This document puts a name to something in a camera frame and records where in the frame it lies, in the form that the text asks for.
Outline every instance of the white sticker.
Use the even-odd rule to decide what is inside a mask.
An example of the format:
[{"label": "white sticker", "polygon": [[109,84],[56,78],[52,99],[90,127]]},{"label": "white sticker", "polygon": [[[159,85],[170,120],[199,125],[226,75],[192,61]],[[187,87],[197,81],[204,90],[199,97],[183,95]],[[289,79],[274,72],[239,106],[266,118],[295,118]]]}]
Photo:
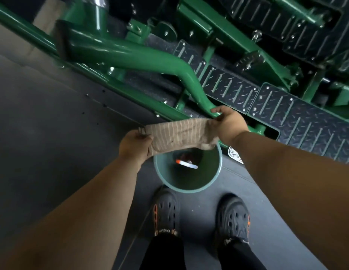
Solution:
[{"label": "white sticker", "polygon": [[241,157],[239,156],[238,152],[236,152],[232,147],[228,148],[228,156],[231,157],[232,159],[240,162],[243,164]]}]

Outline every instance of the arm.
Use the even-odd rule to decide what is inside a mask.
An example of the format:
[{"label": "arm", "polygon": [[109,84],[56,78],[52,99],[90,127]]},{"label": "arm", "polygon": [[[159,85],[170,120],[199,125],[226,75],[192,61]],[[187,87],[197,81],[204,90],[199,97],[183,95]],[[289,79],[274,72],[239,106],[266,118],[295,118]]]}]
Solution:
[{"label": "arm", "polygon": [[118,158],[38,222],[0,269],[111,269],[151,142],[130,131]]},{"label": "arm", "polygon": [[327,268],[349,269],[349,165],[251,133],[229,107],[213,112],[220,139],[294,234]]}]

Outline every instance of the striped cloth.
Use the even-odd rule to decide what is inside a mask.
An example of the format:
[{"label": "striped cloth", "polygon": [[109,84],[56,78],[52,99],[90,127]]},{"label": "striped cloth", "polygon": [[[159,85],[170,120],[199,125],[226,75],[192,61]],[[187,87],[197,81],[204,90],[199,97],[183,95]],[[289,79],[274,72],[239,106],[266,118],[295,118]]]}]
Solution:
[{"label": "striped cloth", "polygon": [[207,118],[191,118],[186,120],[147,125],[139,128],[142,135],[153,135],[148,156],[187,148],[212,150],[218,142]]}]

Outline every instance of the right hand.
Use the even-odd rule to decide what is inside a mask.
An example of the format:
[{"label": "right hand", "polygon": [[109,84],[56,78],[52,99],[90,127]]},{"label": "right hand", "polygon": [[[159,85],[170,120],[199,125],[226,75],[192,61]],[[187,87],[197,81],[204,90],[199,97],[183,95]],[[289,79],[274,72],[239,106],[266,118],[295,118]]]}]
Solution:
[{"label": "right hand", "polygon": [[220,140],[227,146],[231,146],[236,136],[243,132],[249,132],[244,118],[234,109],[228,106],[218,106],[211,109],[212,113],[222,113],[212,119],[210,125],[216,130]]}]

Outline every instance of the shoe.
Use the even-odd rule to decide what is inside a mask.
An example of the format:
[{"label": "shoe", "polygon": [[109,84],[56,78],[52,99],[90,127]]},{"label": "shoe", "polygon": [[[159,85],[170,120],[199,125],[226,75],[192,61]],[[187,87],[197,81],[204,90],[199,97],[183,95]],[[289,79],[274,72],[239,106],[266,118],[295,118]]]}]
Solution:
[{"label": "shoe", "polygon": [[217,207],[217,238],[225,245],[234,239],[248,244],[249,225],[249,211],[243,200],[232,193],[225,195]]},{"label": "shoe", "polygon": [[153,200],[154,236],[160,233],[170,233],[179,236],[181,204],[175,191],[169,188],[161,188],[154,195]]}]

